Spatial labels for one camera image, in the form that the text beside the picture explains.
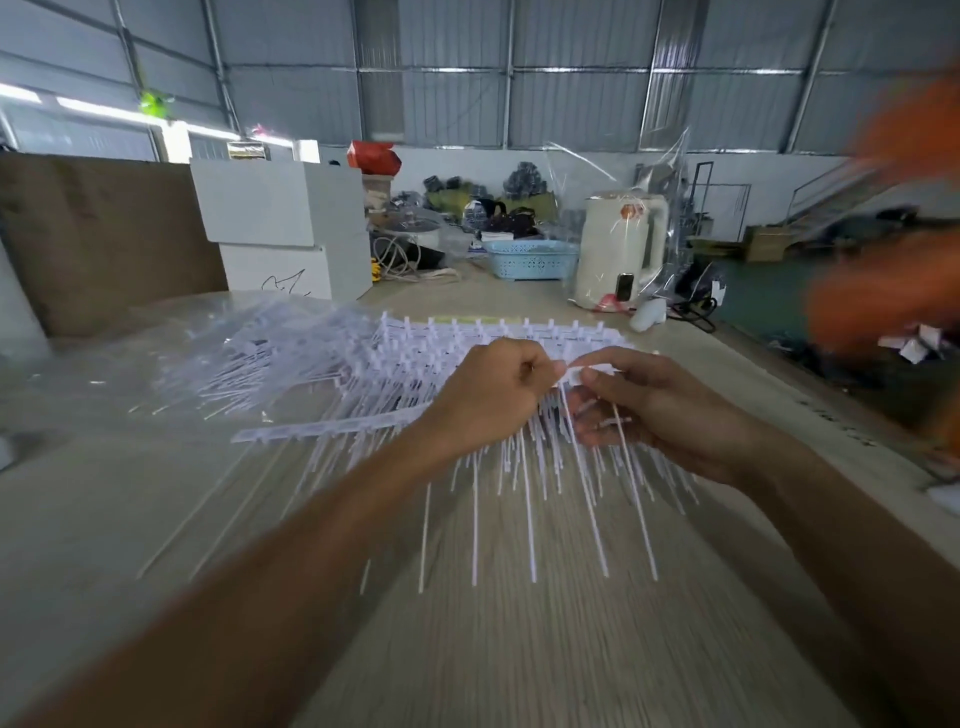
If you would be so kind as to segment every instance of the wooden board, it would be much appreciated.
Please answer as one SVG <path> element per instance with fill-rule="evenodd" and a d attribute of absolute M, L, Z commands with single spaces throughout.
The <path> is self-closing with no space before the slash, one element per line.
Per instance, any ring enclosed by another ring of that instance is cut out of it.
<path fill-rule="evenodd" d="M 227 290 L 187 165 L 0 155 L 0 218 L 51 337 L 92 336 L 132 306 Z"/>

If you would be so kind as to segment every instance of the green object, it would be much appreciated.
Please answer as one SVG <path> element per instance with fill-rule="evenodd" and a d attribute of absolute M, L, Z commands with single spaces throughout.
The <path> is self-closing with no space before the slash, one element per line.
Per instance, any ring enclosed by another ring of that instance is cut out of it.
<path fill-rule="evenodd" d="M 164 96 L 156 91 L 144 91 L 140 94 L 140 113 L 165 119 L 169 114 L 167 104 L 171 101 L 173 97 Z"/>

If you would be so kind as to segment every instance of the white container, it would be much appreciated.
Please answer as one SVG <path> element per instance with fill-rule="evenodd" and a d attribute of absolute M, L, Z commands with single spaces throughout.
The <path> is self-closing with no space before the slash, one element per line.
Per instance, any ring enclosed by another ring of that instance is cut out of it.
<path fill-rule="evenodd" d="M 635 307 L 663 265 L 669 215 L 661 195 L 624 191 L 591 197 L 574 302 L 602 311 Z"/>
<path fill-rule="evenodd" d="M 231 291 L 350 302 L 372 286 L 360 170 L 226 159 L 193 159 L 190 169 Z"/>

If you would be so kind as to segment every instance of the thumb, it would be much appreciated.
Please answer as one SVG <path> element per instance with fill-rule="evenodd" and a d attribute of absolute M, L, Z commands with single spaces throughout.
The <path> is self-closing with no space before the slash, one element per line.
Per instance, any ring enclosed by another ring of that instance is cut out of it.
<path fill-rule="evenodd" d="M 580 373 L 580 381 L 601 400 L 622 404 L 635 412 L 643 407 L 646 394 L 644 388 L 632 384 L 622 376 L 609 375 L 606 372 L 584 367 Z"/>
<path fill-rule="evenodd" d="M 537 399 L 544 397 L 553 386 L 560 381 L 560 377 L 566 372 L 566 364 L 562 361 L 550 361 L 549 359 L 542 364 L 538 364 L 527 377 L 526 385 Z"/>

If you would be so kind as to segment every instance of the plastic basket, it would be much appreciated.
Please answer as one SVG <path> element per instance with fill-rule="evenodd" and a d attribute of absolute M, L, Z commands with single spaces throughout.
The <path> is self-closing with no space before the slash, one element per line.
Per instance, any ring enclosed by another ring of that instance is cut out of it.
<path fill-rule="evenodd" d="M 485 243 L 499 279 L 563 280 L 577 268 L 580 246 L 562 240 L 497 240 Z"/>

